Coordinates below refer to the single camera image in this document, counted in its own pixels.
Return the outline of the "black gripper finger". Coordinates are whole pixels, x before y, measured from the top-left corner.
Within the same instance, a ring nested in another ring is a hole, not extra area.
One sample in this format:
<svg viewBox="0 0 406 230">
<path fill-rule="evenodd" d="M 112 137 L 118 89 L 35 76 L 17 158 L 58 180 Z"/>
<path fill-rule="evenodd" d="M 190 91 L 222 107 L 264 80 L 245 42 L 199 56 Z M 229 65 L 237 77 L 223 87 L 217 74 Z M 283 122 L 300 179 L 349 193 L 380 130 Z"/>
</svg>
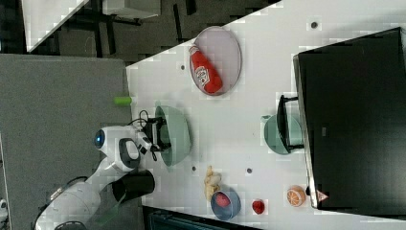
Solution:
<svg viewBox="0 0 406 230">
<path fill-rule="evenodd" d="M 165 151 L 170 148 L 171 148 L 171 143 L 154 144 L 152 146 L 153 151 Z"/>
<path fill-rule="evenodd" d="M 157 125 L 166 125 L 167 124 L 165 117 L 149 118 L 149 122 L 151 124 L 157 124 Z"/>
</svg>

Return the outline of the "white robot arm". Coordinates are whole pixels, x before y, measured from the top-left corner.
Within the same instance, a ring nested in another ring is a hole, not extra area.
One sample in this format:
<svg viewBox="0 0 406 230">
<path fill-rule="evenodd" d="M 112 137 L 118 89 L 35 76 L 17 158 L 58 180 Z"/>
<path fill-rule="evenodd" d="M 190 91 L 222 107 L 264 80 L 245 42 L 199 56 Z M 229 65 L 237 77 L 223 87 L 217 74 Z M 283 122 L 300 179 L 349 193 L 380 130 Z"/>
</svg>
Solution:
<svg viewBox="0 0 406 230">
<path fill-rule="evenodd" d="M 102 191 L 113 186 L 119 201 L 152 193 L 155 180 L 151 172 L 139 169 L 141 157 L 167 150 L 171 143 L 162 139 L 167 129 L 163 117 L 146 120 L 136 127 L 107 126 L 95 135 L 94 145 L 104 154 L 92 175 L 76 178 L 59 188 L 41 209 L 33 230 L 87 230 L 87 223 L 102 204 Z"/>
</svg>

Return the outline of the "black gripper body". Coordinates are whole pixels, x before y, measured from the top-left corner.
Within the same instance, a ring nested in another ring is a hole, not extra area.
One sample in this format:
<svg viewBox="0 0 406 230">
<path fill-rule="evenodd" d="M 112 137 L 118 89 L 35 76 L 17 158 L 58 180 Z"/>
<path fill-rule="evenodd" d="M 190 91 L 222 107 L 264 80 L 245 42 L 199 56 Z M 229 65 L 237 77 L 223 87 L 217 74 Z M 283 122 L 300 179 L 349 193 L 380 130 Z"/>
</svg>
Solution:
<svg viewBox="0 0 406 230">
<path fill-rule="evenodd" d="M 146 134 L 148 140 L 151 142 L 152 146 L 154 144 L 161 144 L 160 140 L 160 128 L 162 125 L 151 124 L 149 118 L 147 119 L 147 124 L 143 127 L 143 132 Z"/>
</svg>

